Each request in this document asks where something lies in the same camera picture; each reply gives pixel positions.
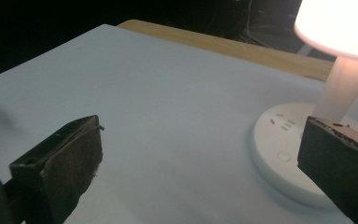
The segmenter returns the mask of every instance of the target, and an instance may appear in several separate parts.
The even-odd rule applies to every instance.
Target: lamp stem
[[[358,95],[358,60],[338,56],[312,116],[341,122]]]

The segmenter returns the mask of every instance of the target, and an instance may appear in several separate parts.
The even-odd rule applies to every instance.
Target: button
[[[278,158],[280,159],[280,161],[284,161],[284,162],[289,162],[292,157],[289,155],[289,153],[287,152],[278,152]]]

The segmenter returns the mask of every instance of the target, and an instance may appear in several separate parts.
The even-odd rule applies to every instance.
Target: desk lamp
[[[316,105],[276,105],[261,115],[252,156],[261,175],[282,193],[302,203],[334,207],[297,168],[296,158],[309,115],[350,125],[358,132],[358,122],[345,115],[358,95],[358,1],[303,0],[295,30],[306,43],[337,59]]]

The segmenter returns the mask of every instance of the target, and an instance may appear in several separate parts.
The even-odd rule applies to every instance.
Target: lamp base
[[[268,109],[255,124],[251,152],[255,166],[274,188],[301,203],[334,208],[333,202],[297,167],[302,133],[314,107],[288,103]],[[358,132],[358,122],[348,116],[341,124]]]

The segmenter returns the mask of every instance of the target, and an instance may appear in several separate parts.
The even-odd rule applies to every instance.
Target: white table
[[[322,87],[100,26],[0,75],[0,179],[62,125],[96,114],[103,163],[66,223],[351,223],[286,198],[249,156],[259,115],[314,102]]]

